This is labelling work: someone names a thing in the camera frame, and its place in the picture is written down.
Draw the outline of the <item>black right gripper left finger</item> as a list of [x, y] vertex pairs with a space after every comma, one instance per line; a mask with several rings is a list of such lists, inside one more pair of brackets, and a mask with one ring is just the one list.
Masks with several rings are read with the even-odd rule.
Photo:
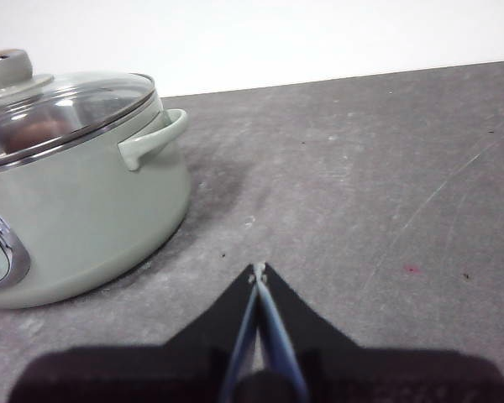
[[88, 345], [45, 353], [11, 402], [214, 402], [254, 284], [245, 267], [215, 302], [165, 343]]

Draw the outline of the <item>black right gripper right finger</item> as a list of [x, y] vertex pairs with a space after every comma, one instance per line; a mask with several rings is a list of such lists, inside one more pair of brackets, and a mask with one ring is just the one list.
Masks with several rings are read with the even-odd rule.
[[258, 286], [293, 379], [311, 402], [504, 402], [504, 375], [454, 350], [366, 348], [318, 315], [267, 263]]

